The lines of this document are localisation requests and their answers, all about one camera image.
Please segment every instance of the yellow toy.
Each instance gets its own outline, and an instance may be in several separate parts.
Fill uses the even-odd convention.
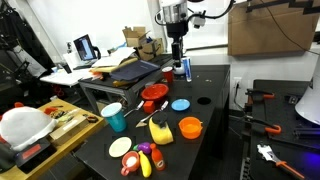
[[[155,143],[159,145],[165,145],[173,142],[172,133],[167,122],[165,122],[165,126],[161,128],[158,124],[155,124],[152,121],[152,118],[150,118],[149,129],[151,132],[152,139]]]
[[[152,172],[151,164],[147,156],[144,155],[142,151],[139,151],[139,155],[143,177],[148,178]]]

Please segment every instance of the lamp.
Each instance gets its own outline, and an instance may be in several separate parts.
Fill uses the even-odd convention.
[[[320,125],[320,56],[310,84],[295,109],[306,120]]]

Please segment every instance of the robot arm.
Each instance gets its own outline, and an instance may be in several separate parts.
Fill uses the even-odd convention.
[[[161,0],[160,4],[163,10],[165,26],[167,28],[168,37],[173,38],[172,59],[174,66],[181,66],[181,58],[183,56],[183,36],[189,31],[188,23],[192,20],[195,28],[204,26],[205,18],[217,19],[225,15],[232,8],[234,0],[230,0],[228,9],[220,16],[206,16],[203,13],[194,13],[188,17],[187,1],[189,2],[202,2],[204,0]]]

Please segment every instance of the small bowl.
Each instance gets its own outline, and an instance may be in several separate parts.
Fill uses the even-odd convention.
[[[141,96],[146,101],[159,101],[164,97],[169,91],[169,88],[165,84],[153,84],[145,88]]]
[[[187,139],[196,139],[200,136],[202,126],[199,119],[195,117],[186,117],[179,122],[179,128],[183,137]]]

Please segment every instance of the purple eggplant toy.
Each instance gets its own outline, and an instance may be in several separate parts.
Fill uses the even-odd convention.
[[[133,147],[134,151],[142,151],[144,154],[150,154],[151,153],[151,148],[150,148],[150,143],[144,142],[137,144]]]

